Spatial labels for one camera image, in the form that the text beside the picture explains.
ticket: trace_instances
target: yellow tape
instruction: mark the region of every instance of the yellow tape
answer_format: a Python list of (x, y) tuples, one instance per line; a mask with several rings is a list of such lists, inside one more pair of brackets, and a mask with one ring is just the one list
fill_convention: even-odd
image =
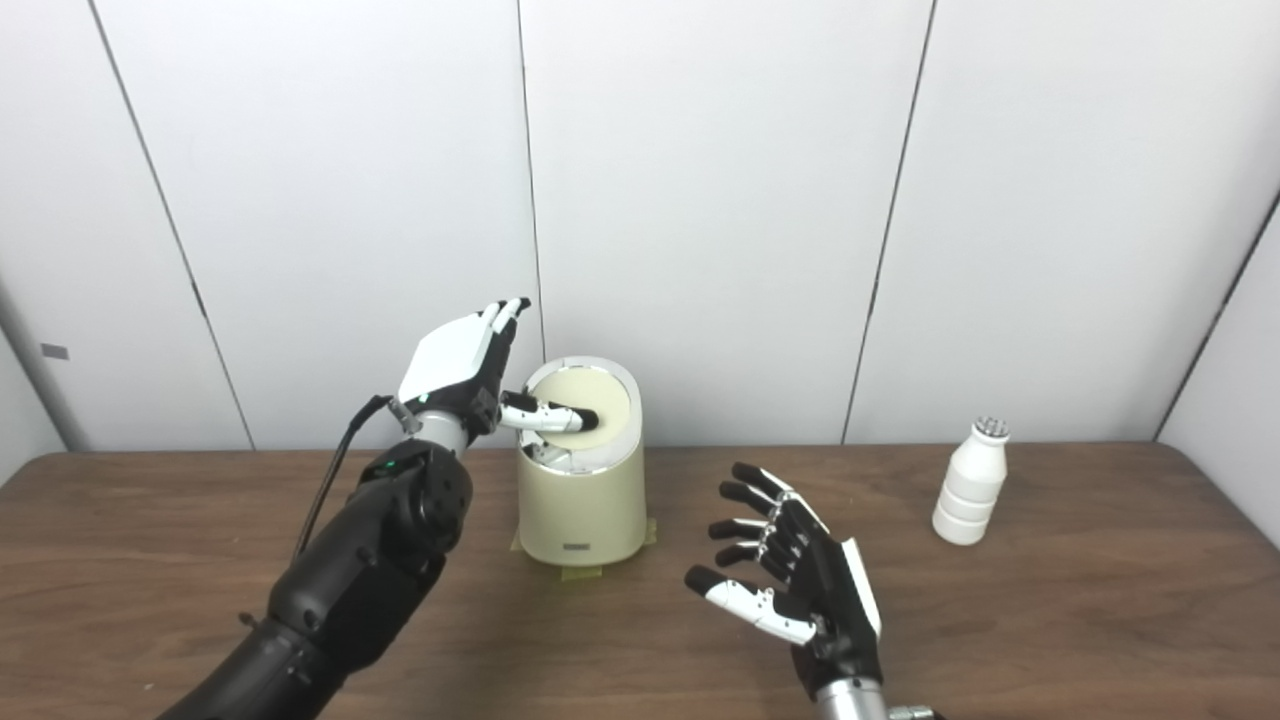
[(586, 580), (589, 578), (599, 578), (604, 574), (604, 568), (599, 565), (594, 568), (561, 568), (561, 582), (566, 580)]

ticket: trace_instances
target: container lid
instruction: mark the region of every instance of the container lid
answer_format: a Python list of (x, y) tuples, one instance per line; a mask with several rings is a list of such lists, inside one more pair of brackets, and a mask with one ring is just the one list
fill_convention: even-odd
[(640, 391), (625, 368), (603, 357), (552, 360), (525, 383), (539, 400), (595, 411), (600, 424), (585, 433), (520, 432), (521, 451), (543, 468), (567, 475), (602, 473), (626, 460), (640, 443)]

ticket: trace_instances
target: white robotic hand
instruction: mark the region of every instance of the white robotic hand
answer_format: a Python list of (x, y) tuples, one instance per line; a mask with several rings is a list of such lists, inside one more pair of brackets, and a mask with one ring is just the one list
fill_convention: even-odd
[[(457, 451), (500, 423), (547, 432), (589, 430), (595, 413), (520, 393), (502, 393), (511, 343), (527, 297), (493, 302), (431, 331), (417, 343), (392, 410), (404, 430)], [(461, 432), (453, 430), (461, 423)]]
[[(712, 524), (712, 539), (740, 541), (718, 552), (716, 564), (723, 568), (755, 561), (785, 589), (762, 589), (701, 565), (689, 570), (685, 584), (756, 628), (791, 642), (801, 683), (809, 697), (824, 707), (824, 698), (837, 687), (859, 692), (874, 687), (878, 700), (881, 616), (858, 543), (833, 541), (804, 498), (773, 474), (741, 462), (733, 465), (732, 474), (739, 482), (722, 483), (721, 496), (746, 503), (764, 520)], [(874, 712), (873, 707), (870, 715), (863, 716), (876, 717)]]
[(506, 428), (538, 433), (579, 433), (600, 427), (600, 416), (585, 407), (548, 402), (522, 392), (502, 392), (498, 421)]

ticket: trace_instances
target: black cable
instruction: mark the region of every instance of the black cable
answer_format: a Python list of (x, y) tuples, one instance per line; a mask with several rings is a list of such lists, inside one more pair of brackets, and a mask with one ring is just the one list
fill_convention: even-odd
[(302, 523), (302, 532), (298, 534), (298, 544), (293, 548), (293, 559), (297, 560), (302, 551), (307, 548), (307, 542), (311, 541), (311, 530), (316, 527), (316, 519), (320, 518), (320, 509), (324, 506), (325, 497), (329, 496), (329, 488), (333, 487), (333, 480), (338, 477), (338, 468), (342, 468), (342, 459), (347, 456), (347, 447), (351, 441), (360, 432), (360, 428), (365, 427), (365, 423), (390, 402), (392, 397), (389, 395), (375, 395), (369, 398), (369, 402), (356, 413), (356, 416), (351, 419), (347, 425), (347, 432), (343, 433), (342, 439), (338, 441), (338, 448), (333, 451), (333, 460), (329, 461), (329, 470), (325, 471), (324, 479), (320, 480), (320, 489), (316, 491), (315, 500), (311, 501), (311, 511), (307, 512), (307, 519)]

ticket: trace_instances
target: cylindrical container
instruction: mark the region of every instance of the cylindrical container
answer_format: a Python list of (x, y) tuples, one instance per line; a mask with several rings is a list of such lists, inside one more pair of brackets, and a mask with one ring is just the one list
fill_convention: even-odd
[(995, 418), (978, 418), (969, 429), (969, 438), (951, 454), (943, 487), (969, 502), (996, 502), (1005, 484), (1005, 443), (1009, 425)]
[(552, 565), (617, 562), (644, 544), (644, 419), (640, 388), (625, 368), (602, 357), (553, 360), (525, 392), (594, 410), (585, 433), (520, 432), (520, 544)]
[(938, 495), (938, 507), (956, 520), (966, 523), (986, 523), (991, 519), (991, 511), (995, 506), (995, 502), (969, 502), (968, 500), (956, 497), (955, 493), (947, 489), (945, 483), (942, 493)]
[(1006, 442), (1009, 425), (993, 418), (978, 418), (969, 438), (951, 454), (933, 510), (933, 529), (947, 542), (973, 544), (987, 532), (1009, 474)]
[(952, 544), (973, 544), (987, 534), (987, 520), (970, 523), (957, 520), (941, 507), (933, 509), (933, 529)]

